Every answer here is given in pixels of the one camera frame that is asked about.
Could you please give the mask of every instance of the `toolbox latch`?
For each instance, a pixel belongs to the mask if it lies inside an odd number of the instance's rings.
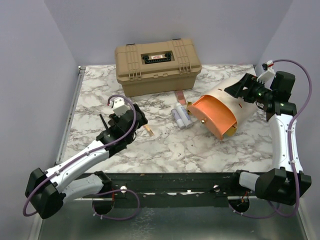
[[[182,39],[172,40],[175,56],[179,63],[179,72],[180,75],[190,74],[191,73],[191,64],[187,55],[187,51]]]
[[[141,80],[141,70],[140,70],[140,64],[138,61],[138,52],[137,52],[137,45],[135,43],[133,44],[127,44],[125,46],[126,50],[126,62],[128,65],[128,76],[130,79],[130,82],[134,80]]]

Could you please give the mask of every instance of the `gray wall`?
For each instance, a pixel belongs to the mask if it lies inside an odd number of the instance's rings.
[[[29,174],[55,162],[78,65],[42,0],[1,1],[0,32],[0,239],[23,240]]]
[[[270,41],[259,64],[269,59],[288,58],[303,64],[313,80],[313,94],[309,105],[297,120],[297,144],[301,164],[305,174],[312,176],[312,186],[305,194],[308,213],[320,239],[320,1],[294,0],[283,22]],[[308,94],[308,82],[302,70],[290,63],[276,63],[278,71],[288,71],[296,75],[291,101],[298,108]]]
[[[116,46],[192,38],[203,64],[254,64],[292,0],[45,0],[80,65]]]

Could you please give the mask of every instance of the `marble countertop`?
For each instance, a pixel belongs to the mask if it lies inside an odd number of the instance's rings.
[[[252,65],[203,65],[193,89],[184,90],[187,101],[195,102],[225,78],[255,74]],[[104,130],[99,114],[106,120],[112,113],[107,99],[123,94],[114,65],[88,66],[76,105],[63,161],[74,156]],[[109,173],[195,173],[265,172],[271,169],[272,139],[265,114],[257,111],[232,136],[219,141],[195,117],[191,128],[180,130],[171,115],[177,102],[173,91],[132,97],[154,132],[142,127],[127,149],[88,170]]]

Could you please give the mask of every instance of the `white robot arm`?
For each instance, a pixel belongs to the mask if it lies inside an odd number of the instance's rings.
[[[246,73],[239,82],[224,90],[234,98],[256,103],[258,108],[266,112],[266,120],[271,130],[272,170],[264,174],[241,171],[239,185],[254,191],[258,198],[293,205],[296,202],[296,196],[293,194],[296,191],[296,183],[292,163],[298,174],[300,196],[311,185],[311,177],[304,175],[298,157],[295,131],[297,121],[293,121],[297,108],[294,103],[289,102],[296,78],[284,71],[277,71],[274,75],[272,61],[262,66],[265,72],[261,76]],[[274,78],[268,89],[265,87],[265,81],[272,76]]]
[[[78,178],[94,165],[125,149],[134,141],[136,130],[148,123],[138,105],[132,104],[131,108],[134,109],[129,109],[123,98],[116,98],[112,105],[114,114],[109,116],[110,127],[100,115],[106,130],[91,144],[59,165],[46,171],[37,168],[30,174],[25,196],[41,218],[51,217],[65,202],[112,190],[111,180],[102,171]]]

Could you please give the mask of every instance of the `purple cable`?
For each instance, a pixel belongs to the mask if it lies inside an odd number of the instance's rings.
[[[302,111],[306,108],[306,106],[308,105],[308,103],[310,101],[311,93],[312,93],[312,82],[311,82],[311,78],[310,78],[310,75],[309,75],[308,71],[300,63],[298,63],[296,61],[293,61],[293,60],[289,60],[289,59],[278,59],[278,60],[273,61],[273,63],[278,63],[278,62],[289,62],[289,63],[293,63],[293,64],[299,66],[304,71],[304,73],[305,73],[305,75],[306,75],[306,77],[308,79],[308,83],[309,83],[308,97],[306,98],[303,106],[300,108],[300,110],[297,112],[297,114],[295,116],[293,116],[292,120],[289,123],[289,127],[288,127],[289,157],[290,157],[290,164],[291,164],[291,167],[292,167],[292,171],[293,171],[293,175],[294,175],[294,182],[295,182],[295,206],[294,206],[294,210],[289,214],[285,214],[285,213],[279,211],[278,209],[276,209],[276,207],[273,205],[272,202],[268,201],[269,205],[280,216],[285,217],[285,218],[290,218],[290,217],[293,217],[293,216],[295,216],[297,214],[298,209],[299,209],[299,204],[300,204],[300,186],[299,186],[299,178],[298,178],[297,169],[296,169],[295,162],[294,162],[294,152],[293,152],[293,149],[292,149],[292,130],[291,130],[291,128],[292,128],[292,125],[293,125],[294,121],[302,113]]]
[[[126,216],[126,217],[112,217],[112,216],[100,215],[100,214],[98,214],[96,212],[95,206],[92,204],[92,209],[94,211],[94,215],[97,215],[100,218],[109,219],[109,220],[115,220],[115,221],[125,221],[125,220],[129,220],[129,219],[132,219],[133,217],[135,217],[139,213],[139,210],[140,210],[140,199],[139,199],[139,196],[134,191],[129,190],[129,189],[126,189],[126,190],[124,190],[124,189],[116,189],[116,190],[112,190],[112,191],[106,191],[106,192],[103,192],[103,193],[98,193],[98,194],[96,194],[96,196],[103,196],[103,195],[106,195],[106,194],[113,194],[113,193],[124,192],[124,191],[133,194],[135,196],[135,198],[136,198],[137,206],[136,206],[136,209],[135,209],[133,214],[131,214],[130,216]]]
[[[122,95],[119,95],[119,94],[115,94],[115,95],[112,95],[108,98],[108,105],[110,103],[110,100],[114,97],[120,97],[120,98],[123,98],[131,107],[132,111],[133,111],[133,122],[132,122],[132,125],[131,127],[129,128],[129,130],[121,137],[119,137],[118,139],[114,140],[113,142],[110,142],[110,143],[107,143],[103,146],[99,146],[99,147],[96,147],[89,152],[89,154],[97,151],[97,150],[100,150],[100,149],[104,149],[106,147],[109,147],[113,144],[116,144],[117,142],[121,141],[122,139],[124,139],[126,136],[128,136],[128,134],[134,129],[135,127],[135,124],[136,124],[136,120],[137,120],[137,113],[136,113],[136,109],[135,109],[135,106],[133,105],[133,103],[129,100],[129,98],[125,97],[125,96],[122,96]],[[76,157],[75,159],[73,159],[72,161],[70,161],[68,164],[64,165],[63,167],[61,167],[58,171],[61,172],[63,171],[64,169],[66,169],[67,167],[69,167],[70,165],[72,165],[73,163],[75,163],[76,161],[78,161],[79,159],[83,158],[84,156],[87,156],[87,153],[84,153],[84,154],[81,154],[80,156]],[[53,177],[57,176],[57,173],[53,173],[52,175],[48,176],[44,181],[42,181],[38,186],[36,186],[36,188],[29,194],[29,196],[27,197],[25,203],[24,203],[24,206],[23,206],[23,210],[22,210],[22,213],[25,217],[31,217],[33,215],[35,215],[37,213],[37,211],[34,211],[32,213],[27,213],[27,207],[28,207],[28,204],[30,203],[32,197],[35,195],[35,193],[46,183],[48,182],[49,180],[51,180]]]

